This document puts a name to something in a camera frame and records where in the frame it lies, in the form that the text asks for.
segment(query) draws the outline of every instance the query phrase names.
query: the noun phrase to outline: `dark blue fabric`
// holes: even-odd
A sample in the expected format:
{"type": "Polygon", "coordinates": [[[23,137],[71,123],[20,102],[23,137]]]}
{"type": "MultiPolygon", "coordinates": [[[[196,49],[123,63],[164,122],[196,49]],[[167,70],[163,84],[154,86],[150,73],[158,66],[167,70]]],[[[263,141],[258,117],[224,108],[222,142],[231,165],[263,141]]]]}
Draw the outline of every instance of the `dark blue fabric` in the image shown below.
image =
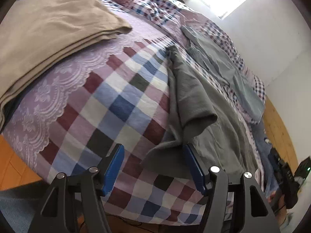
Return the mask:
{"type": "Polygon", "coordinates": [[[261,119],[259,124],[252,124],[251,128],[257,146],[257,150],[260,154],[261,162],[265,170],[265,182],[266,182],[265,195],[266,197],[268,197],[273,191],[276,191],[279,187],[273,173],[272,165],[268,160],[268,155],[270,153],[272,146],[270,143],[267,143],[265,141],[266,134],[264,132],[265,126],[263,123],[263,119],[261,119]]]}

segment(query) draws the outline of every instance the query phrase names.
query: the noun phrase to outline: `gray-green garment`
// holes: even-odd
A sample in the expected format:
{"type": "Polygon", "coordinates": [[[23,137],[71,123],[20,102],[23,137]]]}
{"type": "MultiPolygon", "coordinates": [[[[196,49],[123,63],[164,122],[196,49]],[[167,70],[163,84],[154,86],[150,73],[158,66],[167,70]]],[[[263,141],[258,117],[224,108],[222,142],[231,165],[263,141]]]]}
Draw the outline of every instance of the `gray-green garment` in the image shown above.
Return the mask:
{"type": "Polygon", "coordinates": [[[243,109],[259,123],[265,106],[225,51],[209,37],[191,27],[182,26],[181,30],[195,44],[187,49],[188,54],[220,84],[233,89],[243,109]]]}
{"type": "Polygon", "coordinates": [[[234,177],[246,170],[254,174],[255,156],[231,105],[183,60],[176,46],[168,52],[172,61],[168,68],[171,136],[147,154],[143,167],[191,179],[181,145],[192,143],[208,168],[219,166],[234,177]]]}

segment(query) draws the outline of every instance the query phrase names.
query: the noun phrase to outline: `white wall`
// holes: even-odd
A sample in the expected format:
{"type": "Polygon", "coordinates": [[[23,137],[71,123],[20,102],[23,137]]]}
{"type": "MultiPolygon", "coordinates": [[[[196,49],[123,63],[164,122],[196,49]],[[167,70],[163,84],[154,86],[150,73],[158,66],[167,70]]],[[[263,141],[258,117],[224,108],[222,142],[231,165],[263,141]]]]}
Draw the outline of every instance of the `white wall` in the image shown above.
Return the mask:
{"type": "Polygon", "coordinates": [[[311,43],[311,31],[291,0],[246,0],[223,20],[200,0],[186,4],[231,37],[246,65],[266,85],[311,43]]]}
{"type": "MultiPolygon", "coordinates": [[[[293,141],[298,161],[311,155],[311,43],[277,79],[267,87],[268,97],[281,116],[293,141]]],[[[311,204],[311,175],[308,176],[298,203],[291,210],[292,232],[311,204]]]]}

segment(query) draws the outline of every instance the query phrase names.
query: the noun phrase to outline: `silver screw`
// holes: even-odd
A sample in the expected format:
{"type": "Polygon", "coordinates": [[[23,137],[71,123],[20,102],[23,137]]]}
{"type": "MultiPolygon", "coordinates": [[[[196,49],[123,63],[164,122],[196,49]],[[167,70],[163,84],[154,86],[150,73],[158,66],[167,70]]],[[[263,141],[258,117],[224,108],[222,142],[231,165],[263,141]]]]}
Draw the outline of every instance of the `silver screw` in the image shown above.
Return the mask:
{"type": "Polygon", "coordinates": [[[58,179],[62,179],[62,178],[65,177],[65,174],[64,174],[63,172],[60,172],[60,173],[58,173],[58,174],[56,175],[56,177],[57,177],[58,179]]]}
{"type": "Polygon", "coordinates": [[[96,166],[92,166],[92,167],[89,168],[89,171],[90,171],[91,173],[95,173],[95,172],[98,171],[98,168],[97,168],[96,166]]]}
{"type": "Polygon", "coordinates": [[[245,172],[244,176],[245,176],[245,178],[250,179],[252,177],[252,174],[250,172],[245,172]]]}
{"type": "Polygon", "coordinates": [[[211,171],[217,173],[217,172],[220,171],[220,169],[219,169],[218,166],[212,166],[212,167],[211,167],[211,171]]]}

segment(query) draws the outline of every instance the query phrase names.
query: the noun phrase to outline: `bed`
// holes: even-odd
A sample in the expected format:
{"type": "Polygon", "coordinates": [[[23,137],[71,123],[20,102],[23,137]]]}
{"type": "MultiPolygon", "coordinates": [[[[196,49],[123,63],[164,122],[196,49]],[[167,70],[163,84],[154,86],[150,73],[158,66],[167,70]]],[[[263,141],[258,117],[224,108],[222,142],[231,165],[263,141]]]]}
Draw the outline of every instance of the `bed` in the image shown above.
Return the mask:
{"type": "MultiPolygon", "coordinates": [[[[177,45],[183,59],[217,89],[243,123],[259,167],[255,178],[264,191],[265,172],[250,129],[254,121],[234,92],[187,54],[180,26],[191,25],[208,35],[265,103],[262,81],[244,64],[229,36],[176,0],[101,2],[133,30],[61,60],[27,92],[3,132],[18,156],[50,183],[59,172],[74,175],[97,165],[98,155],[121,143],[125,159],[112,192],[102,198],[105,211],[144,223],[198,224],[206,199],[193,181],[159,175],[140,164],[166,135],[165,48],[177,45]]],[[[232,207],[233,194],[229,193],[226,220],[232,207]]]]}

